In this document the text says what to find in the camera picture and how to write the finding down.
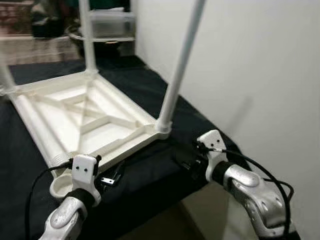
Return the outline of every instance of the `black cable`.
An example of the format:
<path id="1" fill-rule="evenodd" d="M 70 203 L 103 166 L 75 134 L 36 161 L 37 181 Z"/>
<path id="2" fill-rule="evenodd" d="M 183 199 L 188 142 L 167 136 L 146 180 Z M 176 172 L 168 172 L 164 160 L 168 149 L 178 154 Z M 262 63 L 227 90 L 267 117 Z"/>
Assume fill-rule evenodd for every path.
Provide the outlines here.
<path id="1" fill-rule="evenodd" d="M 266 182 L 274 183 L 274 181 L 272 181 L 272 180 L 269 179 L 269 178 L 264 178 L 263 180 L 265 180 Z M 287 182 L 285 182 L 285 181 L 280 181 L 280 180 L 278 180 L 278 182 L 279 182 L 280 184 L 285 185 L 285 186 L 287 186 L 287 187 L 289 188 L 290 192 L 289 192 L 289 194 L 287 195 L 287 197 L 288 197 L 288 200 L 291 201 L 291 199 L 292 199 L 292 197 L 293 197 L 293 195 L 294 195 L 294 193 L 295 193 L 294 187 L 291 186 L 289 183 L 287 183 Z"/>
<path id="2" fill-rule="evenodd" d="M 216 149 L 216 148 L 208 148 L 207 150 L 208 151 L 214 151 L 214 152 L 229 153 L 229 154 L 233 154 L 233 155 L 237 155 L 239 157 L 242 157 L 245 160 L 247 160 L 249 163 L 251 163 L 254 166 L 256 166 L 257 168 L 259 168 L 261 171 L 263 171 L 270 178 L 270 180 L 272 180 L 274 182 L 274 184 L 279 189 L 279 191 L 281 193 L 281 196 L 283 198 L 283 201 L 284 201 L 285 223 L 284 223 L 283 236 L 288 235 L 289 234 L 290 221 L 291 221 L 290 204 L 289 204 L 289 200 L 288 200 L 288 197 L 286 195 L 286 192 L 285 192 L 284 188 L 281 186 L 280 182 L 267 169 L 265 169 L 259 163 L 257 163 L 253 159 L 251 159 L 251 158 L 249 158 L 249 157 L 247 157 L 247 156 L 245 156 L 245 155 L 243 155 L 243 154 L 241 154 L 239 152 L 228 150 L 228 149 Z"/>
<path id="3" fill-rule="evenodd" d="M 34 188 L 36 186 L 37 181 L 47 172 L 51 172 L 53 170 L 57 169 L 64 169 L 64 168 L 69 168 L 70 167 L 70 162 L 63 163 L 60 166 L 54 166 L 45 169 L 43 172 L 41 172 L 33 181 L 31 190 L 26 198 L 25 206 L 24 206 L 24 234 L 25 234 L 25 239 L 30 240 L 30 204 L 31 204 L 31 199 L 32 199 L 32 194 L 34 192 Z"/>

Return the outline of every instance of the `black cloth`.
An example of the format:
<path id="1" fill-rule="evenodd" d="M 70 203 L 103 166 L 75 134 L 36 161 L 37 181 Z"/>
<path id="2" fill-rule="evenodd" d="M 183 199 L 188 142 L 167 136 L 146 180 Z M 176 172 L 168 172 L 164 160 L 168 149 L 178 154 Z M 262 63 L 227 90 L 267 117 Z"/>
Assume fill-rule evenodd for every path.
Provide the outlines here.
<path id="1" fill-rule="evenodd" d="M 153 117 L 161 109 L 167 84 L 135 56 L 98 59 L 100 74 L 127 94 Z M 10 67 L 17 84 L 26 84 L 84 70 L 82 60 L 16 65 Z M 101 204 L 92 209 L 79 239 L 106 236 L 115 239 L 146 222 L 189 194 L 206 181 L 194 181 L 172 159 L 173 140 L 188 144 L 216 127 L 179 98 L 173 118 L 171 137 L 156 140 L 126 159 L 124 175 L 118 186 L 102 195 Z M 231 150 L 237 146 L 224 134 Z M 0 239 L 24 239 L 24 207 L 34 178 L 47 166 L 24 123 L 9 101 L 0 104 Z M 244 167 L 236 157 L 228 157 Z M 103 175 L 109 176 L 114 168 Z M 50 174 L 35 188 L 31 204 L 31 234 L 41 236 L 49 214 L 58 206 L 50 196 Z"/>

